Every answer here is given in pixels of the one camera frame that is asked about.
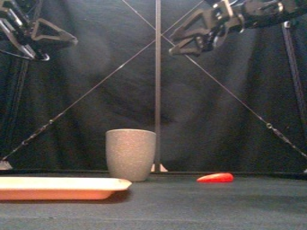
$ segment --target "black table surface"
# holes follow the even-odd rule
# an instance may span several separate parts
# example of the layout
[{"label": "black table surface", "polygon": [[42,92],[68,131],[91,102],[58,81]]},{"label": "black table surface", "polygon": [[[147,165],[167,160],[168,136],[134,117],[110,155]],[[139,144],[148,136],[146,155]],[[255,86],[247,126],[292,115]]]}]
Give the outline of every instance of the black table surface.
[{"label": "black table surface", "polygon": [[103,200],[0,201],[0,229],[307,229],[306,176],[239,174],[230,183],[198,177],[151,174]]}]

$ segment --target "black backdrop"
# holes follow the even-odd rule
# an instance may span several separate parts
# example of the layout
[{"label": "black backdrop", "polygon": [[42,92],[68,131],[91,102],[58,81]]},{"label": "black backdrop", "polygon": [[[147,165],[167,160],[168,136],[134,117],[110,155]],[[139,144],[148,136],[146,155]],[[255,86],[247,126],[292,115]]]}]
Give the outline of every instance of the black backdrop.
[{"label": "black backdrop", "polygon": [[[162,0],[158,85],[155,1],[43,2],[42,17],[79,43],[51,51],[46,63],[0,57],[1,155],[66,111],[9,156],[15,168],[107,170],[106,131],[159,128],[158,154],[170,171],[306,169],[304,157],[258,117],[306,150],[306,118],[298,104],[306,101],[295,93],[282,25],[231,34],[224,45],[200,57],[171,57],[166,39],[196,5],[207,7],[200,0]],[[290,30],[303,91],[306,25],[303,16]]]}]

